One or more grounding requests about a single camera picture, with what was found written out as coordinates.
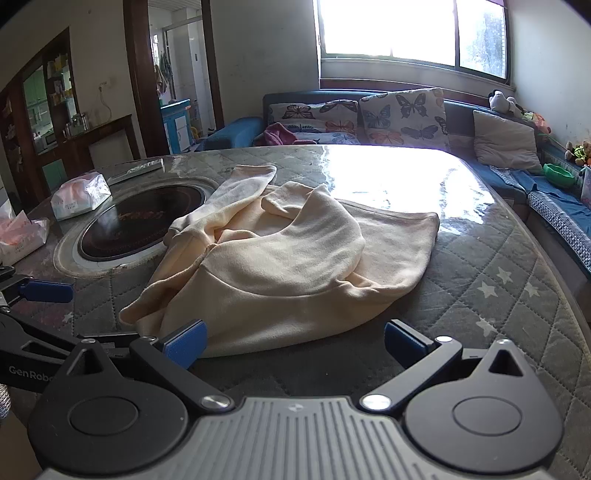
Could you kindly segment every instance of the metal screw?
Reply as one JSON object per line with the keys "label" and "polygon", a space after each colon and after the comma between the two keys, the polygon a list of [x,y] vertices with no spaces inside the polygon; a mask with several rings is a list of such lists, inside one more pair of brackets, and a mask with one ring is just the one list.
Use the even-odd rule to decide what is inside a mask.
{"label": "metal screw", "polygon": [[361,399],[361,404],[367,410],[372,411],[382,411],[387,410],[390,405],[392,405],[392,400],[390,400],[386,395],[367,395]]}
{"label": "metal screw", "polygon": [[232,400],[225,395],[206,395],[200,403],[206,410],[222,411],[232,405]]}

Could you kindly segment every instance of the window frame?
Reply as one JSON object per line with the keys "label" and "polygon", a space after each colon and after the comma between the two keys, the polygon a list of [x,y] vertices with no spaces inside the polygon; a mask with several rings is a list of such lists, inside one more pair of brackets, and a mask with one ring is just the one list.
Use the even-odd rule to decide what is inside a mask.
{"label": "window frame", "polygon": [[466,73],[468,75],[474,75],[476,77],[491,80],[493,82],[500,83],[502,85],[511,84],[511,66],[512,66],[512,43],[511,43],[511,28],[509,23],[509,9],[507,6],[508,0],[504,1],[503,11],[505,16],[505,45],[506,45],[506,78],[497,77],[485,72],[479,72],[478,70],[469,69],[460,65],[460,29],[459,29],[459,17],[457,14],[457,0],[453,0],[453,16],[455,23],[455,39],[456,39],[456,61],[455,65],[445,65],[443,63],[435,63],[432,61],[417,60],[417,59],[404,59],[395,57],[393,54],[388,56],[383,55],[363,55],[353,53],[326,53],[326,45],[324,43],[324,22],[322,20],[322,0],[317,0],[318,9],[318,26],[319,26],[319,37],[320,37],[320,60],[324,59],[371,59],[371,60],[388,60],[388,61],[399,61],[403,63],[414,63],[418,65],[425,65],[428,67],[436,67],[452,72]]}

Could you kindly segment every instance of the green cabinet door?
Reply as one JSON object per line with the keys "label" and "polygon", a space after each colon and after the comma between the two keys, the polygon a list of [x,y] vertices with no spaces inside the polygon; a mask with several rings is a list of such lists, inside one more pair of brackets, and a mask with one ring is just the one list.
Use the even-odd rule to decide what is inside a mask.
{"label": "green cabinet door", "polygon": [[45,93],[45,80],[43,79],[43,71],[37,70],[33,75],[35,76],[35,92],[37,102],[45,102],[47,101],[47,94]]}
{"label": "green cabinet door", "polygon": [[33,75],[23,82],[23,87],[25,90],[25,101],[27,106],[37,103],[37,88],[35,86],[35,78]]}

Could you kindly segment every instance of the blue gripper pad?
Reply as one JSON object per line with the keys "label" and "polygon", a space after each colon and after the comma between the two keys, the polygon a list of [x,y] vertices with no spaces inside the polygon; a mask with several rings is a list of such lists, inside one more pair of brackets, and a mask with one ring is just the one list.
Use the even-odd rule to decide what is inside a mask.
{"label": "blue gripper pad", "polygon": [[71,285],[41,280],[29,280],[18,287],[18,292],[29,301],[70,303],[74,298],[74,289]]}
{"label": "blue gripper pad", "polygon": [[183,368],[189,368],[207,346],[207,326],[194,320],[161,339],[157,348]]}
{"label": "blue gripper pad", "polygon": [[409,368],[429,353],[428,345],[405,331],[394,322],[388,322],[384,329],[384,345],[386,350],[404,368]]}

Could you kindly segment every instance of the cream hoodie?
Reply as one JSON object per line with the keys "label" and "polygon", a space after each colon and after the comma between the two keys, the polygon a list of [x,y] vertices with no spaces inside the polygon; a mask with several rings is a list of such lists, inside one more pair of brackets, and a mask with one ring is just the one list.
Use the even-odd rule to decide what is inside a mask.
{"label": "cream hoodie", "polygon": [[123,326],[164,336],[207,324],[205,356],[308,342],[371,320],[423,276],[436,213],[395,213],[287,182],[274,166],[237,166],[173,222],[166,256],[121,310]]}

